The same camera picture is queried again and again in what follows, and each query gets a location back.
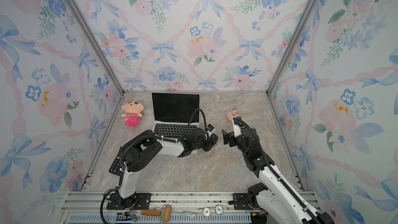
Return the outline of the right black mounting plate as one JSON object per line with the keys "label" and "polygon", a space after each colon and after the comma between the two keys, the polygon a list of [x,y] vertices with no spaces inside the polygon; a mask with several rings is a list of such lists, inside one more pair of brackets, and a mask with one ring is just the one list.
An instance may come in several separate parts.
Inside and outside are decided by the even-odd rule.
{"label": "right black mounting plate", "polygon": [[252,193],[233,193],[232,197],[233,200],[229,204],[233,205],[235,210],[255,210],[259,208],[256,196]]}

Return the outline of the white round knob right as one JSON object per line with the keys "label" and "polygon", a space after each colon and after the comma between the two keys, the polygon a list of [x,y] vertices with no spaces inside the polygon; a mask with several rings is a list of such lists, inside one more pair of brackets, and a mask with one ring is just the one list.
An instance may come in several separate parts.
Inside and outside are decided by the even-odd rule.
{"label": "white round knob right", "polygon": [[222,205],[217,205],[217,206],[215,206],[215,212],[216,212],[218,215],[223,214],[223,206],[222,206]]}

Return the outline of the pink plush doll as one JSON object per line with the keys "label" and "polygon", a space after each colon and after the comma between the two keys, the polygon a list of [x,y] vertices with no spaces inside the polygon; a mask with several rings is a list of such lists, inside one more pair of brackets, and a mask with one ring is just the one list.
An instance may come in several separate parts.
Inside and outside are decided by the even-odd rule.
{"label": "pink plush doll", "polygon": [[142,111],[144,110],[143,104],[135,101],[130,101],[121,106],[122,110],[125,111],[121,115],[123,121],[128,127],[135,127],[140,123],[142,118]]}

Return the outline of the black calculator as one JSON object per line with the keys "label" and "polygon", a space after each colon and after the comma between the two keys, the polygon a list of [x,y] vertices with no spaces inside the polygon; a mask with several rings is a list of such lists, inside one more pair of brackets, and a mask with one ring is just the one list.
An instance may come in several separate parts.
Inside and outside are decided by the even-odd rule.
{"label": "black calculator", "polygon": [[122,168],[121,168],[121,156],[118,155],[114,161],[112,162],[110,168],[109,168],[109,173],[116,175],[116,176],[120,176],[122,174]]}

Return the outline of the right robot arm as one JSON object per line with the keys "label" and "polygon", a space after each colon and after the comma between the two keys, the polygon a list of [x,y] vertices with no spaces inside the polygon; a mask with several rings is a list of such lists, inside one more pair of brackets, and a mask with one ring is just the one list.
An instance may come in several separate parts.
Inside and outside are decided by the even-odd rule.
{"label": "right robot arm", "polygon": [[308,203],[285,179],[260,144],[256,131],[240,117],[232,119],[233,132],[223,131],[223,141],[236,146],[247,168],[261,181],[248,188],[247,200],[254,209],[263,209],[280,224],[333,224],[326,212]]}

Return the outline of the silver laptop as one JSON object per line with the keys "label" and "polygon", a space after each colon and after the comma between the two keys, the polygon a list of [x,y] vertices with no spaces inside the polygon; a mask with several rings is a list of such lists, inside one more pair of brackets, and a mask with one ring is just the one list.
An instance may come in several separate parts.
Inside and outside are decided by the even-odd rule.
{"label": "silver laptop", "polygon": [[184,132],[190,135],[199,127],[199,113],[192,117],[193,112],[200,107],[198,94],[153,92],[151,98],[155,135],[177,139]]}

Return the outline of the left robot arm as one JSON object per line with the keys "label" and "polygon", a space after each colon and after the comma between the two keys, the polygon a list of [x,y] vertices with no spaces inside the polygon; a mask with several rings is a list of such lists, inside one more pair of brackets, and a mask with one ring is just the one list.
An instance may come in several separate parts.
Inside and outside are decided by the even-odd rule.
{"label": "left robot arm", "polygon": [[196,150],[210,151],[217,143],[214,127],[208,125],[204,130],[194,129],[190,135],[183,134],[178,139],[156,136],[147,130],[120,147],[109,172],[119,176],[116,195],[121,200],[133,199],[139,172],[157,155],[170,155],[183,158]]}

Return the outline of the aluminium front rail frame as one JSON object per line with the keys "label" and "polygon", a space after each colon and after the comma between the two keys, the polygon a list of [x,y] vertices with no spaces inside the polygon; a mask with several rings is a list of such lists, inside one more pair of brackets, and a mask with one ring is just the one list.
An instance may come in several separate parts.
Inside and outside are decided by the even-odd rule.
{"label": "aluminium front rail frame", "polygon": [[[153,191],[149,209],[160,210],[163,205],[172,208],[170,224],[250,224],[257,216],[266,216],[267,223],[279,224],[263,209],[235,210],[229,202],[233,192],[161,192]],[[311,191],[302,191],[300,195],[314,208],[320,207]],[[101,209],[102,192],[72,192],[68,195],[56,218],[57,224],[161,224],[161,217],[142,216],[137,209],[122,210]],[[215,206],[223,206],[223,214],[215,212]],[[211,215],[205,217],[203,208],[211,209]]]}

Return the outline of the white round knob left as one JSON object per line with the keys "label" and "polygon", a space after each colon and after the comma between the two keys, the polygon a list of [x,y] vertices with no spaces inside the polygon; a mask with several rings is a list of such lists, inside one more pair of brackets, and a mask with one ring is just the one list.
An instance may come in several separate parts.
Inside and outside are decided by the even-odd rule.
{"label": "white round knob left", "polygon": [[203,208],[203,215],[209,217],[211,215],[211,209],[208,207]]}

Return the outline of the black mounting plate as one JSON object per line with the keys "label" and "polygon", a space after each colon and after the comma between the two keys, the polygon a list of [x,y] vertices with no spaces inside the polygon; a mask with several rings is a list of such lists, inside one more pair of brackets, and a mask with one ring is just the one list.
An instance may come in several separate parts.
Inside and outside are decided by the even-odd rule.
{"label": "black mounting plate", "polygon": [[118,192],[112,193],[106,208],[108,210],[149,209],[151,196],[150,193],[135,193],[123,199]]}
{"label": "black mounting plate", "polygon": [[229,204],[233,205],[235,210],[255,210],[259,208],[256,196],[252,193],[233,193],[232,197],[233,200]]}

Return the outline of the white round knob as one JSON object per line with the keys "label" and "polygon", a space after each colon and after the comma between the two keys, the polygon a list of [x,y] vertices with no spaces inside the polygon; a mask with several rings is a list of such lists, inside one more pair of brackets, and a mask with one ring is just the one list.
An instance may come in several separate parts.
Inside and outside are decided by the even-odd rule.
{"label": "white round knob", "polygon": [[223,214],[223,206],[222,206],[222,205],[217,205],[217,206],[215,206],[215,212],[216,212],[218,215]]}
{"label": "white round knob", "polygon": [[211,209],[208,207],[203,208],[203,215],[209,217],[211,215]]}

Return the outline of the pink small toy appliance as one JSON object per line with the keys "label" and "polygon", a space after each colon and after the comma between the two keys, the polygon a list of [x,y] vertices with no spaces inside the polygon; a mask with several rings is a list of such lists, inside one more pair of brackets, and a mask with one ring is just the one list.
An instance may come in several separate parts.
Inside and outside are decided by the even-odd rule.
{"label": "pink small toy appliance", "polygon": [[226,118],[229,122],[232,122],[232,120],[235,117],[241,117],[241,113],[238,109],[230,110],[226,113]]}

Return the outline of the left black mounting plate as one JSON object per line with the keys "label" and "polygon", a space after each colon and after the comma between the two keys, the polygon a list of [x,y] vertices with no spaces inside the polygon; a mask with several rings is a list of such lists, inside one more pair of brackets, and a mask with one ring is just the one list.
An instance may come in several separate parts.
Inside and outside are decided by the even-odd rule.
{"label": "left black mounting plate", "polygon": [[150,193],[135,193],[123,199],[118,192],[112,193],[106,208],[108,210],[149,209],[151,196]]}

